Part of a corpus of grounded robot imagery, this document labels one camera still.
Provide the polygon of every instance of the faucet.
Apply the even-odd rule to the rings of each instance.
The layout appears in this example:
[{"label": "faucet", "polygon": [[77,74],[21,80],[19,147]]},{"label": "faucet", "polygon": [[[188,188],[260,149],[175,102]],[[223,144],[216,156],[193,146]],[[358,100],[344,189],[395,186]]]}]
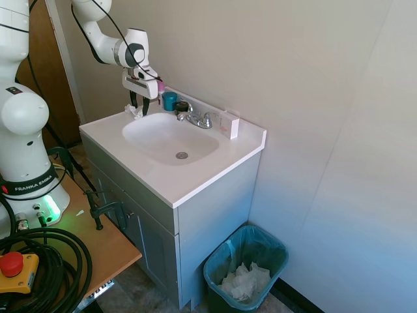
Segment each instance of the faucet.
[{"label": "faucet", "polygon": [[207,112],[204,114],[204,117],[200,115],[200,113],[195,114],[194,109],[191,104],[189,104],[188,112],[181,112],[177,115],[177,119],[179,121],[184,121],[186,119],[191,124],[198,126],[202,129],[210,129],[213,127],[212,121],[211,121],[211,115],[214,115],[218,117],[219,115],[213,112]]}]

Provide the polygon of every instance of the tile floor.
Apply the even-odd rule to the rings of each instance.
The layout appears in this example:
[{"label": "tile floor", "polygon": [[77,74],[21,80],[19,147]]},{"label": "tile floor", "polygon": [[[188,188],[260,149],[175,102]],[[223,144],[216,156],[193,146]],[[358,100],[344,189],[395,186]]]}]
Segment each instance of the tile floor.
[{"label": "tile floor", "polygon": [[[94,183],[82,144],[70,148],[70,152]],[[74,180],[81,189],[90,189],[77,171]],[[104,313],[179,313],[179,310],[159,292],[153,281],[136,264],[117,276],[115,282],[115,286],[97,300]],[[188,312],[190,309],[187,307],[181,310],[181,313]],[[208,313],[207,304],[199,305],[194,312]],[[273,295],[268,294],[258,313],[292,313],[292,311]]]}]

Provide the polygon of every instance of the sink drain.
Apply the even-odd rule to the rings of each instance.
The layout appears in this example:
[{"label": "sink drain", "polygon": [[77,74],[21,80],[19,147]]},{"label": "sink drain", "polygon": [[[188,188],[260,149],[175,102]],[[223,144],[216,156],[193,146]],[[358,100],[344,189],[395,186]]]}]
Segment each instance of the sink drain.
[{"label": "sink drain", "polygon": [[175,155],[177,159],[184,160],[185,158],[188,158],[187,152],[178,152],[177,155]]}]

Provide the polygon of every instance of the wooden table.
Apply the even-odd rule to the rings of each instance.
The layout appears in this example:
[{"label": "wooden table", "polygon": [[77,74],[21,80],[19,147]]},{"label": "wooden table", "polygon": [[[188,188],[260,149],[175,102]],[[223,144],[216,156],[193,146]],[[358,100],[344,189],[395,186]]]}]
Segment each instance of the wooden table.
[{"label": "wooden table", "polygon": [[[93,276],[85,295],[87,297],[140,259],[142,254],[106,216],[100,217],[104,228],[96,230],[87,197],[71,178],[65,177],[62,186],[70,195],[70,205],[64,211],[59,223],[51,227],[70,231],[89,249],[93,261]],[[53,239],[48,240],[48,243],[55,246]],[[76,266],[75,255],[69,247],[59,243],[55,247],[64,260]],[[82,282],[84,278],[85,271],[81,278]]]}]

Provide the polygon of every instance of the green light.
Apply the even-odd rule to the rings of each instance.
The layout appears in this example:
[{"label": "green light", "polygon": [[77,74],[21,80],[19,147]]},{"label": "green light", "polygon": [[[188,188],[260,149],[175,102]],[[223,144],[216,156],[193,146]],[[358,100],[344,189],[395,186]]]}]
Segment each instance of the green light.
[{"label": "green light", "polygon": [[44,200],[46,202],[46,205],[48,206],[48,209],[50,210],[52,219],[57,220],[61,215],[61,210],[58,208],[58,205],[55,203],[55,201],[52,199],[50,195],[44,196]]}]

